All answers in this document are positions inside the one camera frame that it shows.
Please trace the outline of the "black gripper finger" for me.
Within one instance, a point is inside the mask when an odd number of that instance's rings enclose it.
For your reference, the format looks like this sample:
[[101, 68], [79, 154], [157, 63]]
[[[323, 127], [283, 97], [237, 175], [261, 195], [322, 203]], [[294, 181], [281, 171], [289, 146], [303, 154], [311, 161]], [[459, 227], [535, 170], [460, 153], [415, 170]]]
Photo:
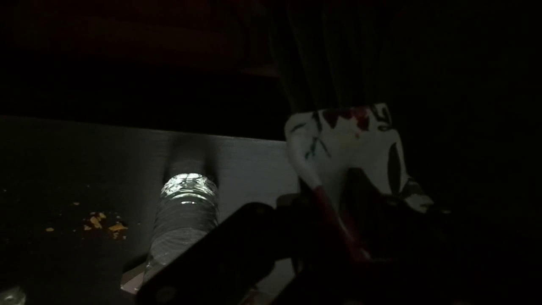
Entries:
[[247, 203], [142, 285], [135, 305], [239, 305], [279, 249], [277, 212]]

